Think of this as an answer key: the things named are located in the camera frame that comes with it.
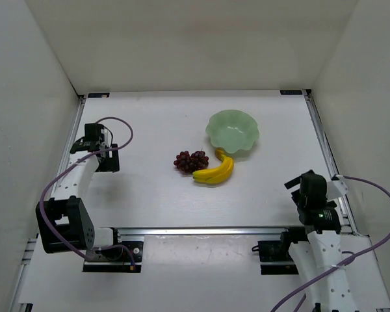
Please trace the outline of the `yellow fake banana bunch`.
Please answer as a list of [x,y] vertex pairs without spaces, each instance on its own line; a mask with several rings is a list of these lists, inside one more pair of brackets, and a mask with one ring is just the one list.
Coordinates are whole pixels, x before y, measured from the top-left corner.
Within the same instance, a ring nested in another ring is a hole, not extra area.
[[231,157],[228,157],[222,149],[216,149],[215,154],[217,158],[222,161],[221,165],[216,168],[193,172],[192,178],[195,182],[207,185],[217,185],[230,178],[234,169],[234,160]]

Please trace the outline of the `green glass fruit bowl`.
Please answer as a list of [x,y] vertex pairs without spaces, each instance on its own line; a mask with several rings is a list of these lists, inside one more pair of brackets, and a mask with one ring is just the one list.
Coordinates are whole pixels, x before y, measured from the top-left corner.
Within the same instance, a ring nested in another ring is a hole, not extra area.
[[205,132],[215,148],[229,154],[250,151],[259,139],[257,121],[241,110],[221,110],[209,118]]

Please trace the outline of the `dark red fake grapes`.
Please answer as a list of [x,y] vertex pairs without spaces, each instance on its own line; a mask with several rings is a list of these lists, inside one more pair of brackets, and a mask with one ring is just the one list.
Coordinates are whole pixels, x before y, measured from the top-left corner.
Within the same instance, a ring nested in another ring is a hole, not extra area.
[[174,166],[184,174],[192,174],[195,171],[206,169],[208,165],[209,158],[202,150],[194,153],[181,151],[174,161]]

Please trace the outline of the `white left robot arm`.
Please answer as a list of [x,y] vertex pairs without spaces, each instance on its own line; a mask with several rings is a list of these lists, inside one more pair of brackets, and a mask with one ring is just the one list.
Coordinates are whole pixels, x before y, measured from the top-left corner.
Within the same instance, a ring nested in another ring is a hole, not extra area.
[[68,161],[70,171],[58,179],[50,198],[36,206],[36,219],[46,253],[106,250],[118,244],[118,231],[111,227],[94,227],[83,202],[94,173],[120,169],[117,151],[83,159],[108,148],[105,135],[83,136],[73,143]]

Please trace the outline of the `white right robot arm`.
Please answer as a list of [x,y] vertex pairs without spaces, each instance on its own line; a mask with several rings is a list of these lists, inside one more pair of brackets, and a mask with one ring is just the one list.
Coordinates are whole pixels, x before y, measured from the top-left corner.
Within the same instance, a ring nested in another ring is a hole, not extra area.
[[294,190],[303,228],[281,234],[283,251],[293,260],[302,283],[333,269],[334,271],[306,287],[305,295],[313,311],[358,311],[350,290],[341,248],[341,222],[334,199],[345,194],[346,187],[310,170],[285,184]]

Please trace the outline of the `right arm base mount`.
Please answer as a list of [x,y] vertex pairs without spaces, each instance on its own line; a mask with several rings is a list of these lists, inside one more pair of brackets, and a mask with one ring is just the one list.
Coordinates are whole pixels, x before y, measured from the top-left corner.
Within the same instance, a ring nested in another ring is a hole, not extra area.
[[307,241],[303,227],[288,227],[281,232],[278,240],[259,240],[251,251],[259,256],[261,275],[298,275],[297,267],[289,255],[289,247]]

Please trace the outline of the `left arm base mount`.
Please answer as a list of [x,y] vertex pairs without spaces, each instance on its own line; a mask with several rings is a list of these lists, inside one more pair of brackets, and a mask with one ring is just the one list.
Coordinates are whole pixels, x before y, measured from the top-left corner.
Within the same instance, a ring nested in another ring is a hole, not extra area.
[[135,265],[131,264],[130,255],[122,248],[102,251],[87,251],[91,261],[84,261],[83,272],[87,273],[130,273],[138,274],[142,270],[144,255],[144,237],[126,236],[120,239],[120,244],[131,252]]

